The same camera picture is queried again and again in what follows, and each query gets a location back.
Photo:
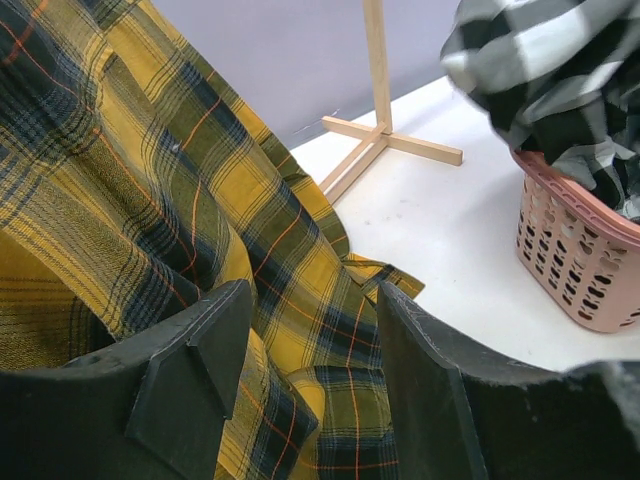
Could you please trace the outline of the yellow plaid shirt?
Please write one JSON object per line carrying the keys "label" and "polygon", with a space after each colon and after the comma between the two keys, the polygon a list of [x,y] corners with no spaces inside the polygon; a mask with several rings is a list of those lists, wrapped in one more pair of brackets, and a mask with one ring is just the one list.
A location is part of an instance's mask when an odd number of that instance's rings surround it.
{"label": "yellow plaid shirt", "polygon": [[1,5],[1,366],[57,367],[244,279],[219,479],[395,479],[377,288],[322,191],[149,1]]}

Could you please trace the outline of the black white checked shirt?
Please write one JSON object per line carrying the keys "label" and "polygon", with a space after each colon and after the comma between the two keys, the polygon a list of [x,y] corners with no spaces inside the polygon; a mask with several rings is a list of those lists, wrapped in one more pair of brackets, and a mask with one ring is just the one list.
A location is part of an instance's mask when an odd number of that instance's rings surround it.
{"label": "black white checked shirt", "polygon": [[639,220],[638,2],[462,1],[440,58],[512,149]]}

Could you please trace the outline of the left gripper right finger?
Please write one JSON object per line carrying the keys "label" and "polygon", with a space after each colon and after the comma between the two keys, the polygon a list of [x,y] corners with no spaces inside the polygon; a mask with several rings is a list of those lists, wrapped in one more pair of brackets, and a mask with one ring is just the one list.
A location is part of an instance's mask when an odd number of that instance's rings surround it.
{"label": "left gripper right finger", "polygon": [[404,479],[635,479],[639,365],[565,372],[519,362],[435,318],[395,285],[377,316]]}

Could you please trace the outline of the pink plastic laundry basket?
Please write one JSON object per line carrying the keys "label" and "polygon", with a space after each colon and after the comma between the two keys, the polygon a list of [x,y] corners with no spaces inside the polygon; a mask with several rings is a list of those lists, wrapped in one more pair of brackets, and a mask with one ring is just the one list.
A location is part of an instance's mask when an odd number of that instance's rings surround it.
{"label": "pink plastic laundry basket", "polygon": [[516,236],[522,264],[576,323],[616,333],[639,325],[639,226],[534,152],[523,170]]}

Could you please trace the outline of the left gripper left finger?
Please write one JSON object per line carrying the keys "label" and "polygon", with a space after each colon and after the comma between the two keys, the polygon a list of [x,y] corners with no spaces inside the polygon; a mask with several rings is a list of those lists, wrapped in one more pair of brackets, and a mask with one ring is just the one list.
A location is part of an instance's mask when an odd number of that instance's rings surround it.
{"label": "left gripper left finger", "polygon": [[59,368],[1,375],[5,479],[210,479],[253,314],[230,281]]}

